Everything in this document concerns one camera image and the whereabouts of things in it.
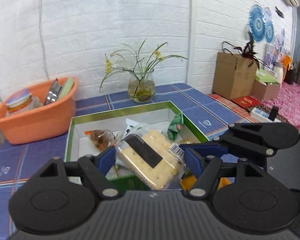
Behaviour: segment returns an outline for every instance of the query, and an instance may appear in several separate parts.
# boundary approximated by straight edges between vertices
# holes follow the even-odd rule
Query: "blue checkered tablecloth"
[[[232,122],[248,122],[219,102],[186,84],[159,86],[148,103],[172,101],[209,138],[220,135]],[[132,101],[127,92],[89,98],[76,102],[76,115],[92,114],[140,104]],[[67,134],[23,145],[7,141],[0,150],[0,240],[15,231],[8,213],[8,201],[29,177],[54,156],[64,157]],[[223,158],[236,162],[232,155]]]

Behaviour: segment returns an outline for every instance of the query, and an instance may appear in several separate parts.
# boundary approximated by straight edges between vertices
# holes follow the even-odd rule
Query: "white brick wall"
[[[190,15],[190,4],[195,1]],[[169,42],[163,53],[192,53],[191,61],[171,59],[154,72],[157,84],[188,82],[210,92],[216,54],[222,41],[244,46],[243,28],[254,3],[277,6],[274,28],[286,28],[290,46],[292,8],[281,0],[42,0],[42,34],[50,78],[75,75],[77,99],[99,95],[104,53],[120,43],[133,47],[147,42],[144,52]],[[0,0],[0,96],[7,97],[28,84],[46,80],[39,35],[39,0]],[[256,45],[263,57],[265,43]],[[103,93],[127,88],[128,75],[109,78]]]
[[[285,46],[290,48],[292,34],[292,8],[282,0],[195,0],[194,21],[195,35],[193,45],[193,62],[189,62],[189,85],[204,93],[211,93],[217,53],[221,51],[223,41],[235,46],[245,46],[244,29],[248,23],[249,9],[253,4],[271,8],[274,30],[277,35],[285,28]],[[284,13],[285,18],[278,17],[275,6]],[[255,44],[257,57],[264,59],[266,42]]]
[[[104,53],[120,43],[144,52],[187,56],[190,0],[42,0],[42,34],[50,78],[75,75],[77,99],[99,95]],[[0,96],[45,80],[39,36],[39,0],[0,0]],[[187,61],[170,60],[155,71],[157,84],[186,81]],[[128,75],[109,78],[103,93],[127,89]]]

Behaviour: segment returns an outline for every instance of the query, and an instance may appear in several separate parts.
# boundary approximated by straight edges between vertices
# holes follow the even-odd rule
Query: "orange plastic basin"
[[[58,78],[60,85],[67,77]],[[0,104],[0,130],[11,144],[29,143],[61,135],[68,131],[71,118],[75,115],[73,95],[78,86],[78,79],[69,94],[56,102],[30,111],[6,117],[6,101]],[[28,87],[34,97],[43,103],[54,80]]]

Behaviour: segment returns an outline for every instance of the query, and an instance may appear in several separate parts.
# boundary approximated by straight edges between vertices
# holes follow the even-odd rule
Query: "pink blanket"
[[[300,131],[300,86],[283,82],[278,97],[263,104],[279,107],[279,113]]]

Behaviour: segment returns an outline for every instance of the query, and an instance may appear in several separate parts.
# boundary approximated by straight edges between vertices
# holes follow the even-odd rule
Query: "metal utensil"
[[[61,88],[62,86],[60,86],[60,84],[58,83],[58,79],[56,78],[55,81],[52,83],[51,87],[49,88],[49,92],[43,105],[46,106],[55,102],[57,100]]]

